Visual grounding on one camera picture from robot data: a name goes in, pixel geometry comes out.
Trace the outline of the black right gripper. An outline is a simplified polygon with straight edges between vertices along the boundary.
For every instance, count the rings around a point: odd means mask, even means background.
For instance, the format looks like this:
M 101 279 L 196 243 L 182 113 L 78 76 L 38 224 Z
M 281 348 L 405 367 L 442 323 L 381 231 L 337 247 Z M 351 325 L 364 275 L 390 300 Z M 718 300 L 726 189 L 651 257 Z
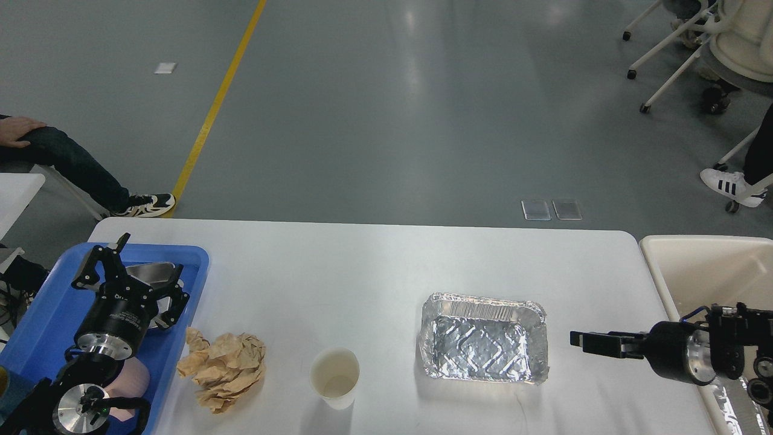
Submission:
M 569 343 L 593 355 L 645 358 L 655 374 L 676 382 L 705 386 L 717 377 L 709 332 L 687 322 L 661 321 L 648 334 L 572 330 Z

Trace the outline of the seated person hand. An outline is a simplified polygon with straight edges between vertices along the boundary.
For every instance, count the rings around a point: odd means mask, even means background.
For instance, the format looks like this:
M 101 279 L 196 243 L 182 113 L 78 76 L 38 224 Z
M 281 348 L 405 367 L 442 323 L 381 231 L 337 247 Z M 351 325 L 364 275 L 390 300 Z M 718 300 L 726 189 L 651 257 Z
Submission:
M 46 122 L 28 117 L 2 117 L 1 119 L 1 146 L 21 149 L 30 146 L 30 140 L 22 138 L 28 133 L 47 127 Z

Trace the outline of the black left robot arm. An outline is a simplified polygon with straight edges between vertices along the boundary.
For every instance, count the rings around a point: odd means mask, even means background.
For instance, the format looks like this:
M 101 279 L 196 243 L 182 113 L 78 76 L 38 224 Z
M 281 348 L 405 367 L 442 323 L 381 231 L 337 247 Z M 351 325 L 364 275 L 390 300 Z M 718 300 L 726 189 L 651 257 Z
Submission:
M 133 434 L 146 429 L 151 402 L 142 396 L 114 396 L 108 385 L 137 355 L 151 324 L 174 327 L 190 300 L 180 283 L 182 265 L 160 284 L 130 275 L 121 252 L 130 234 L 113 245 L 95 245 L 71 283 L 90 289 L 94 302 L 74 334 L 74 358 L 55 378 L 41 378 L 2 419 L 3 434 L 105 434 L 113 408 L 135 410 Z

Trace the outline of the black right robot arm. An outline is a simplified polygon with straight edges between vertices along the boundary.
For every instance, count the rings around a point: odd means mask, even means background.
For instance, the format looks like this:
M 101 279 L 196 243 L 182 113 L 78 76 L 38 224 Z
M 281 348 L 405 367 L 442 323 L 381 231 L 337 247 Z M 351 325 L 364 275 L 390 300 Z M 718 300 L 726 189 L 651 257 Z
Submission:
M 710 385 L 717 377 L 737 380 L 746 366 L 746 349 L 755 349 L 746 394 L 771 411 L 770 309 L 699 306 L 679 320 L 657 322 L 648 332 L 569 333 L 569 343 L 585 353 L 618 359 L 645 359 L 655 374 L 676 382 Z

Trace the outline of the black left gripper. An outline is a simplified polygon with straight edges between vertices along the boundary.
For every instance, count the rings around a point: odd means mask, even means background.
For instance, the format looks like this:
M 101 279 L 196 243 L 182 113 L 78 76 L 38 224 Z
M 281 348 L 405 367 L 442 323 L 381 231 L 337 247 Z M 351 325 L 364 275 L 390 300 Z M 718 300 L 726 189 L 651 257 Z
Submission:
M 160 330 L 173 327 L 190 300 L 183 291 L 180 265 L 152 264 L 149 285 L 129 280 L 120 256 L 129 239 L 130 234 L 124 233 L 114 245 L 94 245 L 72 280 L 72 288 L 96 291 L 74 335 L 75 348 L 81 352 L 101 353 L 116 361 L 132 358 L 149 325 Z

